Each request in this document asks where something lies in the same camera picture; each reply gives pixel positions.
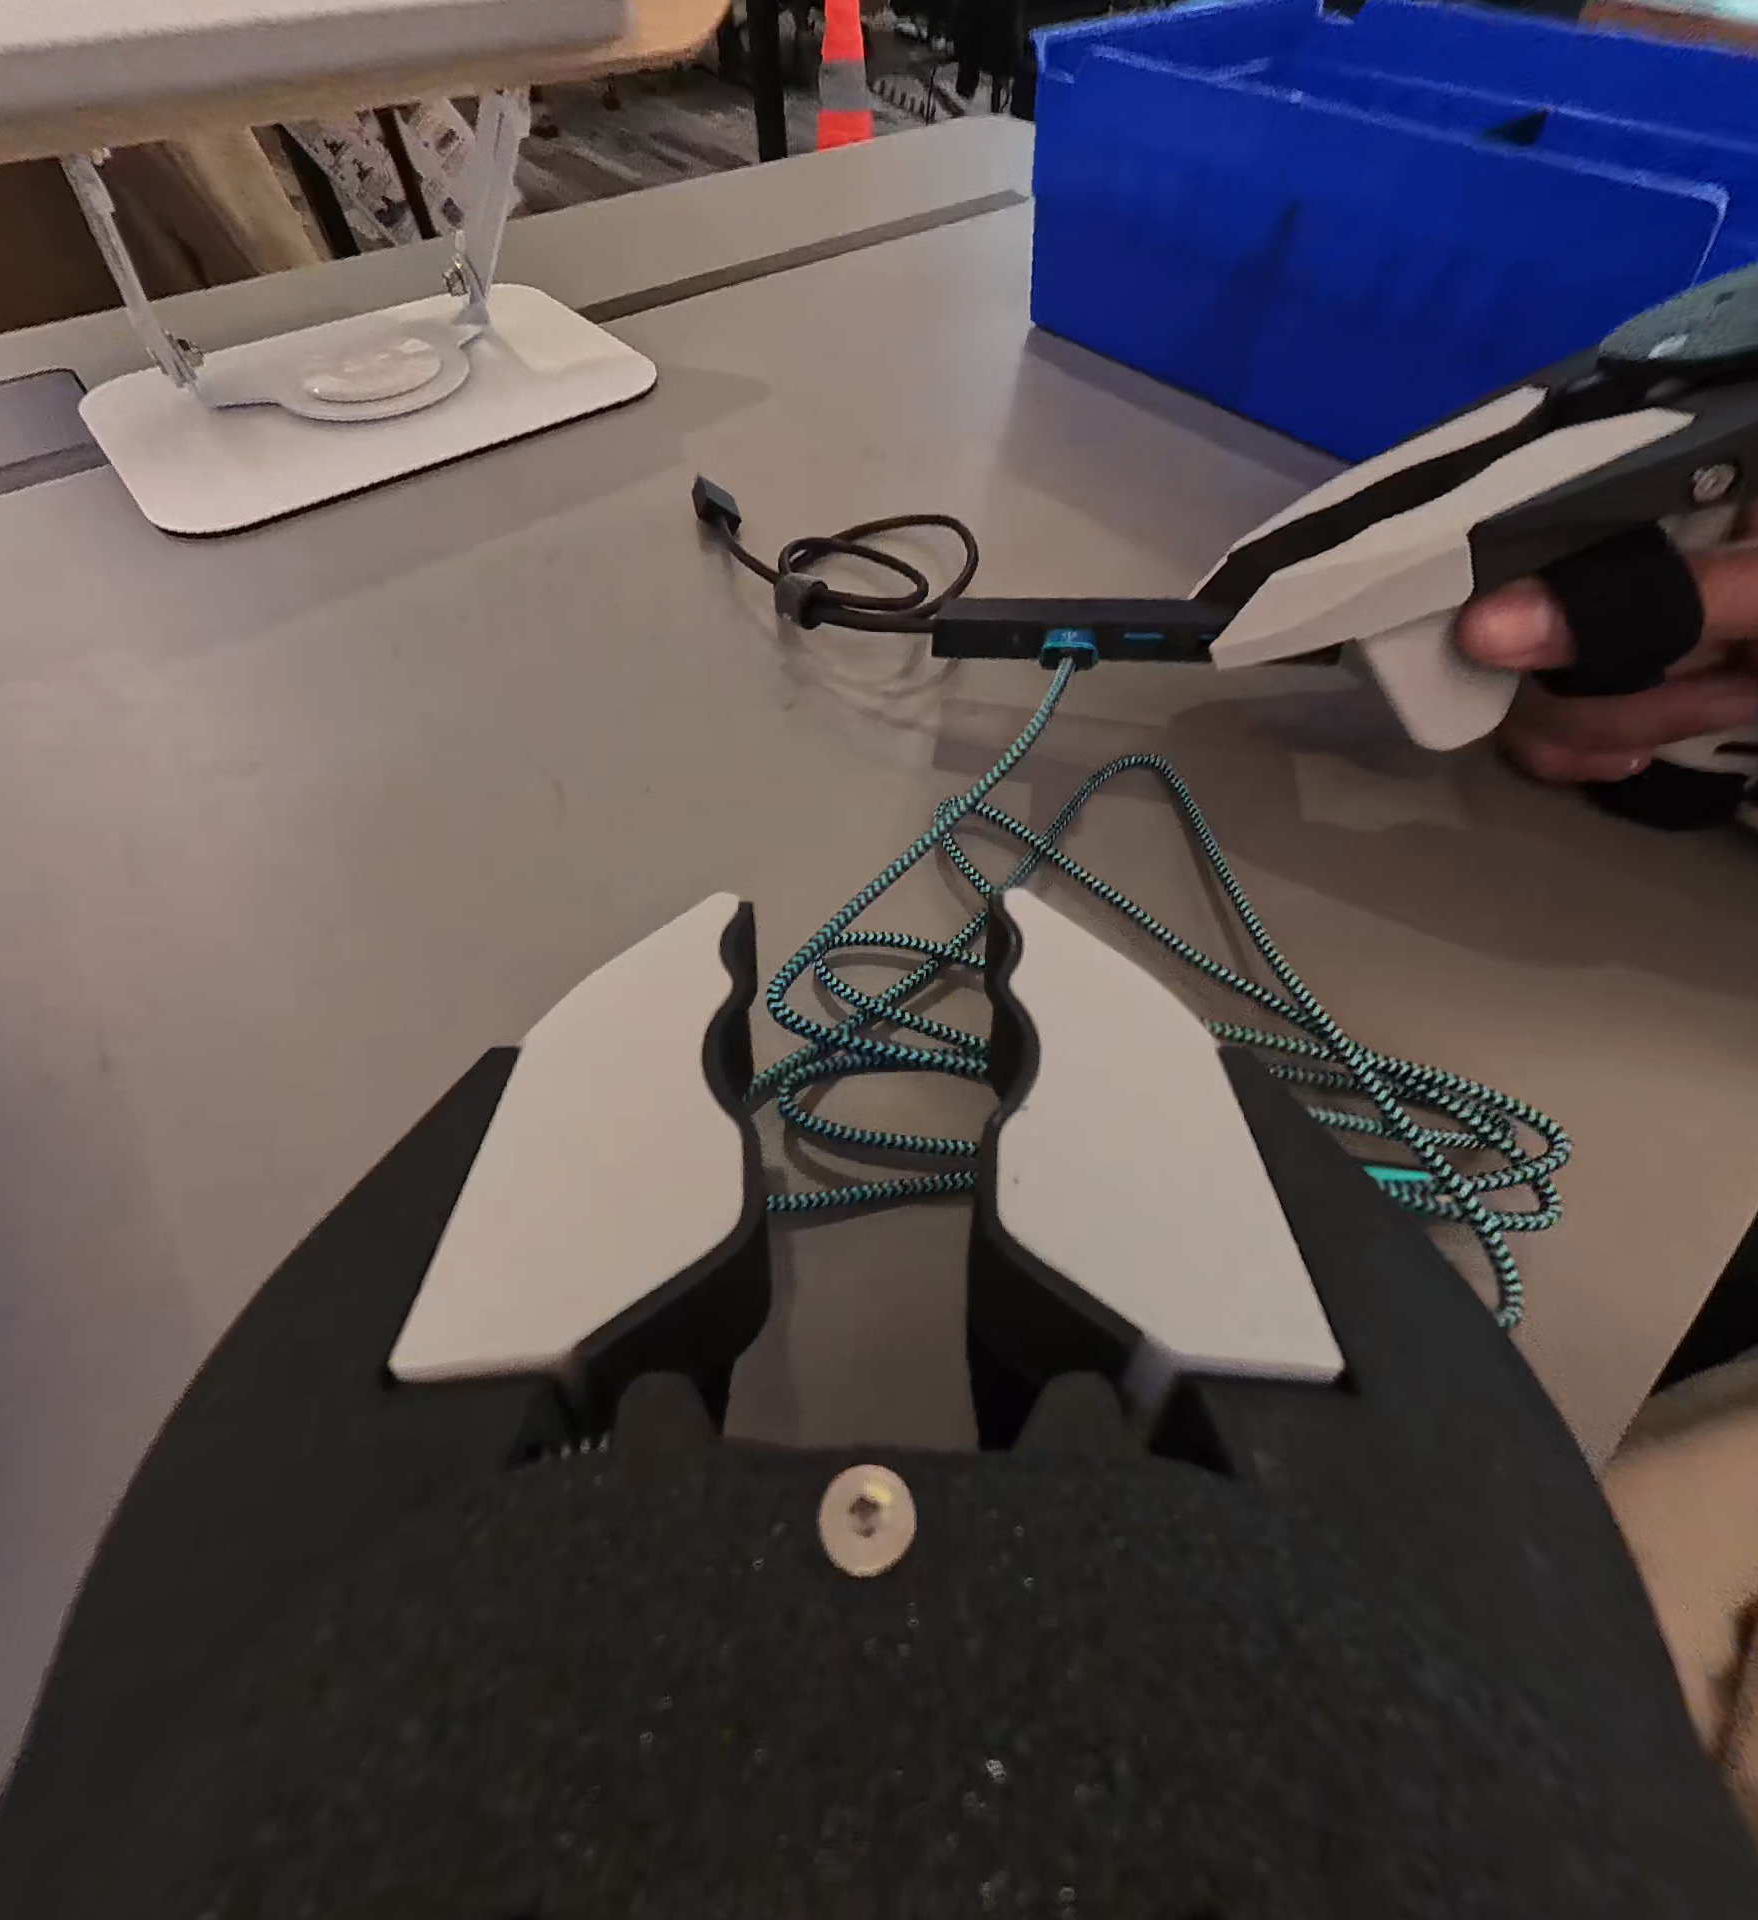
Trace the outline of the black usb hub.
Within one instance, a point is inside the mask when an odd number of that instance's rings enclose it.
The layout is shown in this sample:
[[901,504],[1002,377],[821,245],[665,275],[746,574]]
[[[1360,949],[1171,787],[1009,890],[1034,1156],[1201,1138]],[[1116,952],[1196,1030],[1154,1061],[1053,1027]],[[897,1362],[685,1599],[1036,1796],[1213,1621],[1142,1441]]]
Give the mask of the black usb hub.
[[[773,613],[799,632],[913,636],[945,662],[1034,662],[1078,669],[1104,662],[1211,662],[1233,613],[1190,599],[983,599],[983,550],[958,517],[877,517],[832,536],[801,536],[769,562],[750,552],[738,500],[710,477],[691,489],[705,536],[772,591]],[[949,536],[960,569],[949,584],[903,554],[894,536]]]

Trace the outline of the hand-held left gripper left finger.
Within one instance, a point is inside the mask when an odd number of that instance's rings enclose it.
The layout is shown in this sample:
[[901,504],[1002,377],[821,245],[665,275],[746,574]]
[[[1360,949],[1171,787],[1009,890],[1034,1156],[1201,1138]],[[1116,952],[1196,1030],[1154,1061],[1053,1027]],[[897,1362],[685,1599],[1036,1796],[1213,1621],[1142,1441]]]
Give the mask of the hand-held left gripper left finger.
[[755,989],[751,905],[710,895],[532,1023],[393,1381],[731,1381],[772,1307]]

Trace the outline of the beige curtain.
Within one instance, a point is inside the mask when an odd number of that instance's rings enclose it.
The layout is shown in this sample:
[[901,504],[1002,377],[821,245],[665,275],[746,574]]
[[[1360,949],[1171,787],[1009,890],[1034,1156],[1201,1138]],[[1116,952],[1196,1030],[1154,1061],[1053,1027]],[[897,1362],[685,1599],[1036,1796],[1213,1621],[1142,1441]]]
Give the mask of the beige curtain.
[[[115,148],[103,181],[156,299],[321,260],[255,133]],[[0,166],[0,336],[122,304],[59,160]]]

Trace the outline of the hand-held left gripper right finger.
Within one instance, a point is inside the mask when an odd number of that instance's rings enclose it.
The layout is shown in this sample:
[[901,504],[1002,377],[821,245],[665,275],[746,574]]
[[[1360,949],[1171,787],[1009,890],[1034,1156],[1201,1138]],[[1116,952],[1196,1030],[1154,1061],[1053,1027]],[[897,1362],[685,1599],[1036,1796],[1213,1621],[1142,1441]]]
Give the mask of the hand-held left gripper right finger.
[[1208,1020],[1030,890],[990,912],[976,1329],[1045,1381],[1330,1386],[1345,1355]]

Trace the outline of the blue storage bin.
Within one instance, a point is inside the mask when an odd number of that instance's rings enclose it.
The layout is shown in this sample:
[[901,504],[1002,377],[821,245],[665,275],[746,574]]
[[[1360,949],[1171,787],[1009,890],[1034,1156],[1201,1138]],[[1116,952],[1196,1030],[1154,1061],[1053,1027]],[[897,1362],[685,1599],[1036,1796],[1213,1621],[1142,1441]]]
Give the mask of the blue storage bin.
[[1185,3],[1034,60],[1034,325],[1350,465],[1758,260],[1758,53]]

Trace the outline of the printed floor sheet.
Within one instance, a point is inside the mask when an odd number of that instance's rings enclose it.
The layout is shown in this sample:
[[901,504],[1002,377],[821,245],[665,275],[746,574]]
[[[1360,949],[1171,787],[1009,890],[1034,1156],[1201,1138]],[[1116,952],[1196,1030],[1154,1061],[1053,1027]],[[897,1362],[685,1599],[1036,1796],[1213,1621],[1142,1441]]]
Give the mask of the printed floor sheet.
[[496,256],[522,203],[515,170],[529,133],[526,90],[428,97],[273,130],[336,259],[450,238],[473,263]]

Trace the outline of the orange cone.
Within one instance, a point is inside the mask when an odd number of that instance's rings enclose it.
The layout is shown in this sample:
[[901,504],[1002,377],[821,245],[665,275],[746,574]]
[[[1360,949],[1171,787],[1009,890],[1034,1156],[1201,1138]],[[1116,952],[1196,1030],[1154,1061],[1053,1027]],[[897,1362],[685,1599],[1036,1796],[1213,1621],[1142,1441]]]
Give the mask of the orange cone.
[[829,0],[817,63],[817,152],[864,147],[873,133],[861,3]]

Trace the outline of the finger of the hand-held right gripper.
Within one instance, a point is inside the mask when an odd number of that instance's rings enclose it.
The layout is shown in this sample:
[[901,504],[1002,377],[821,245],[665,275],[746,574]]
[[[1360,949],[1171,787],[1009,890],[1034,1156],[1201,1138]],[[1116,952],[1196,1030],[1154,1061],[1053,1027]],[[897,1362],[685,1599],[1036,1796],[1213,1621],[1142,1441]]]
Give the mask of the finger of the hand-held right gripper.
[[1283,565],[1233,613],[1213,668],[1371,642],[1674,514],[1692,406],[1548,406],[1542,435],[1448,495]]
[[1512,387],[1301,495],[1241,536],[1196,581],[1190,600],[1227,613],[1283,565],[1330,552],[1360,529],[1448,495],[1542,435],[1548,387]]

